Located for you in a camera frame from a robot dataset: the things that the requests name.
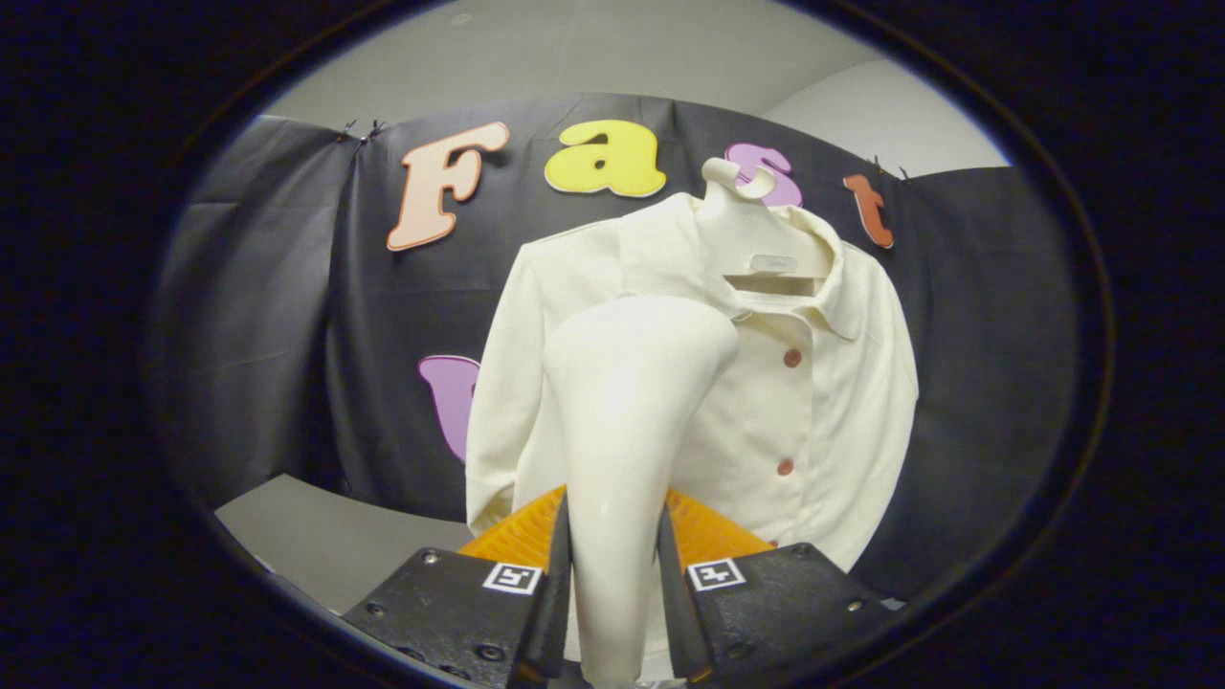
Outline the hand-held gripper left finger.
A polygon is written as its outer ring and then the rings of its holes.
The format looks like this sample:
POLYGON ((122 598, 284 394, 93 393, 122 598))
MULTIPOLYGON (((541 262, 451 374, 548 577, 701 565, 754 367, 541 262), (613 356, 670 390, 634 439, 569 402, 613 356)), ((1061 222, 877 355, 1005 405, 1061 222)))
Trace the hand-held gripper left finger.
POLYGON ((556 487, 461 550, 424 546, 343 619, 481 688, 546 688, 568 638, 568 492, 556 487))

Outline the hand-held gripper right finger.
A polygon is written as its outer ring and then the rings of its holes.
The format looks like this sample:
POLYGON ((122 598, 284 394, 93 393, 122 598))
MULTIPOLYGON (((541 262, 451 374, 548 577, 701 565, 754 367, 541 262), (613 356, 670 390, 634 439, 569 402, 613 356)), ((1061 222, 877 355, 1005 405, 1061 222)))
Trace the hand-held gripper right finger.
POLYGON ((826 664, 894 615, 815 546, 772 546, 679 490, 657 544, 671 668, 692 685, 826 664))

